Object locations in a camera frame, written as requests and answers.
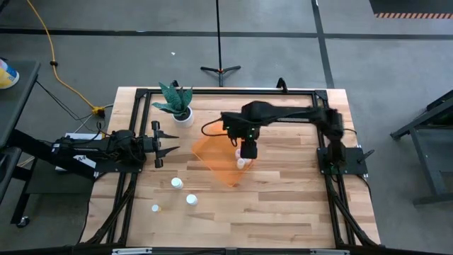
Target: white bottle cap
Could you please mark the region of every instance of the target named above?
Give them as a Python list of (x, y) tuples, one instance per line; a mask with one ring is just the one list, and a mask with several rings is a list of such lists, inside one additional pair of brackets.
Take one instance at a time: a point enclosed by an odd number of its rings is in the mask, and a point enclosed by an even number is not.
[(241, 149), (237, 149), (236, 152), (234, 153), (234, 156), (236, 156), (236, 159), (241, 158)]
[(153, 212), (157, 213), (158, 211), (161, 210), (161, 207), (158, 206), (158, 205), (153, 205), (153, 206), (151, 207), (151, 210), (152, 210)]
[(182, 189), (183, 188), (183, 181), (181, 179), (179, 179), (179, 178), (173, 178), (173, 179), (171, 179), (171, 185), (174, 188)]
[(237, 167), (238, 169), (242, 169), (243, 166), (245, 166), (245, 165), (246, 165), (246, 161), (245, 161), (245, 160), (243, 160), (243, 159), (238, 159), (238, 161), (237, 161), (237, 163), (236, 163), (236, 167)]
[(189, 194), (187, 198), (185, 199), (189, 205), (197, 205), (198, 204), (198, 199), (196, 195)]

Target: green succulent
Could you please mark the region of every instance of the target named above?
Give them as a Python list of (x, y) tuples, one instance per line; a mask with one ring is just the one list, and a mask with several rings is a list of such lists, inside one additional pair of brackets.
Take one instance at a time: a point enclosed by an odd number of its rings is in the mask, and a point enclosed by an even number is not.
[(184, 90), (183, 87), (176, 90), (173, 85), (169, 87), (159, 82), (162, 94), (167, 103), (152, 103), (152, 105), (166, 113), (172, 113), (175, 116), (182, 116), (187, 113), (189, 103), (192, 101), (192, 88)]

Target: white pot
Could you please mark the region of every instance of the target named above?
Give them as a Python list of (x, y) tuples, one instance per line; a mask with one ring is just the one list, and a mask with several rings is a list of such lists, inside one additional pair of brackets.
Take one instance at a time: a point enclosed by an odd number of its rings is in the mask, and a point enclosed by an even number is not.
[(175, 116), (172, 114), (171, 117), (173, 117), (173, 120), (175, 121), (176, 127), (177, 128), (188, 128), (193, 124), (193, 110), (190, 106), (188, 106), (190, 115), (189, 118), (186, 118), (185, 120), (176, 120)]

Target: potted plant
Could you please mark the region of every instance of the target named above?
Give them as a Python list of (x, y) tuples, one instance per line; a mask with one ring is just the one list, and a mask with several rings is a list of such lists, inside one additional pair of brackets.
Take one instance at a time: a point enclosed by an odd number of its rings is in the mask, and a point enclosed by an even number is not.
[(173, 85), (169, 87), (159, 82), (162, 94), (167, 103), (152, 103), (152, 105), (166, 113), (172, 113), (175, 124), (179, 128), (188, 128), (193, 124), (193, 111), (189, 106), (192, 101), (192, 88), (178, 90)]

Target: orange plastic container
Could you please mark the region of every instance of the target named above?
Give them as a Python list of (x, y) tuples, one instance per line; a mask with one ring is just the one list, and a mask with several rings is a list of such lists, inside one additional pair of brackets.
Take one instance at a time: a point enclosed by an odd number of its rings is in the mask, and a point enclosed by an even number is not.
[[(226, 134), (222, 130), (222, 122), (212, 124), (208, 128), (208, 134)], [(192, 146), (192, 152), (212, 170), (216, 178), (229, 187), (233, 187), (242, 178), (243, 174), (253, 165), (253, 160), (244, 168), (238, 169), (235, 156), (238, 147), (233, 146), (231, 140), (226, 136), (208, 137), (204, 136)]]

